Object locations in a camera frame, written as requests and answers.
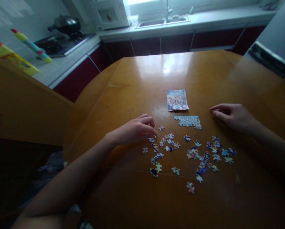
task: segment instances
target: microwave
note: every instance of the microwave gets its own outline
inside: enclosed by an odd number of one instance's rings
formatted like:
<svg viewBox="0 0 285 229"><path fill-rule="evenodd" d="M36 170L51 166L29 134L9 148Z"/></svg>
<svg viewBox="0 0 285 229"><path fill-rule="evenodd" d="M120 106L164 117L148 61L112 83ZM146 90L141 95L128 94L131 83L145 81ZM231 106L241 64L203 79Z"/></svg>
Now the microwave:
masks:
<svg viewBox="0 0 285 229"><path fill-rule="evenodd" d="M92 0L96 25L103 30L131 25L128 0Z"/></svg>

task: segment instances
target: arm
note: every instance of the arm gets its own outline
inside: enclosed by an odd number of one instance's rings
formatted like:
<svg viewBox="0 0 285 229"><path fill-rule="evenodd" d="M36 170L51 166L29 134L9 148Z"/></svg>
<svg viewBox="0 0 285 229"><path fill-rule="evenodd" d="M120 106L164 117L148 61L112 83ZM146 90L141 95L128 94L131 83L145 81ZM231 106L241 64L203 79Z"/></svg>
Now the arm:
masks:
<svg viewBox="0 0 285 229"><path fill-rule="evenodd" d="M285 172L285 140L262 125L242 104L219 104L210 111L232 129L258 141Z"/></svg>
<svg viewBox="0 0 285 229"><path fill-rule="evenodd" d="M117 145L157 135L154 126L153 118L143 114L106 134L52 179L23 210L12 228L61 228L64 214L76 203L110 151Z"/></svg>

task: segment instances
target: white countertop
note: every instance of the white countertop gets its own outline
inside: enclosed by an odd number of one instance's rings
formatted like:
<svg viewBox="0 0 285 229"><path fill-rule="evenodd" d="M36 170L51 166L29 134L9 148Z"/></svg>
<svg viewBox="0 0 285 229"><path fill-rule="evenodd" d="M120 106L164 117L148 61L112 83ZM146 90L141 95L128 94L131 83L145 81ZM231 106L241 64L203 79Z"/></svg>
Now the white countertop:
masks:
<svg viewBox="0 0 285 229"><path fill-rule="evenodd" d="M125 37L144 37L161 33L177 33L193 29L206 29L228 25L248 24L255 22L269 22L277 11L264 11L259 5L249 5L236 8L212 10L188 15L190 22L159 25L135 29L137 21L127 28L107 31L96 31L101 40L118 39Z"/></svg>
<svg viewBox="0 0 285 229"><path fill-rule="evenodd" d="M58 85L66 76L66 72L78 66L90 52L100 42L100 38L95 35L80 45L72 53L65 57L53 58L51 63L38 60L35 57L28 61L37 67L40 72L32 77L51 89Z"/></svg>

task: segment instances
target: faucet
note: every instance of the faucet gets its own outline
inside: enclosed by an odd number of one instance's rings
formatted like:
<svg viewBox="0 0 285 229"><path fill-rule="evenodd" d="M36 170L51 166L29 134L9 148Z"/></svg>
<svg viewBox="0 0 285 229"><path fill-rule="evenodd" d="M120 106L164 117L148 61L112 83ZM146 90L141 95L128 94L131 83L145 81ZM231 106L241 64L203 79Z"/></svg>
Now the faucet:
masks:
<svg viewBox="0 0 285 229"><path fill-rule="evenodd" d="M172 6L172 9L169 9L169 7L168 7L168 0L167 0L167 6L166 6L166 22L168 21L168 16L169 16L169 14L172 13L172 10L173 10L173 6Z"/></svg>

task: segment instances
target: stainless steel sink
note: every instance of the stainless steel sink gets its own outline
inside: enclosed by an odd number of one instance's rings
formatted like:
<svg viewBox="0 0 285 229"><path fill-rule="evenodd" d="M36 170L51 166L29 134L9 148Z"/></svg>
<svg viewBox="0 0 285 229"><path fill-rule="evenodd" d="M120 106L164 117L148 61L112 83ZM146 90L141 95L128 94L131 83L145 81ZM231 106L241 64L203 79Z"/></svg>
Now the stainless steel sink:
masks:
<svg viewBox="0 0 285 229"><path fill-rule="evenodd" d="M142 23L140 23L137 28L139 27L146 27L146 26L156 26L156 25L161 25L164 24L165 20L161 19L161 20L153 20L153 21L144 21Z"/></svg>
<svg viewBox="0 0 285 229"><path fill-rule="evenodd" d="M168 24L175 24L175 23L184 23L189 22L187 15L180 16L178 18L171 18L168 20L165 19L158 19L158 20L152 20L152 21L143 21L137 25L135 29L141 29L146 27L153 27L153 26L163 26Z"/></svg>
<svg viewBox="0 0 285 229"><path fill-rule="evenodd" d="M182 21L188 21L188 19L185 17L172 18L172 19L167 20L167 24L168 23L174 23L174 22L182 22Z"/></svg>

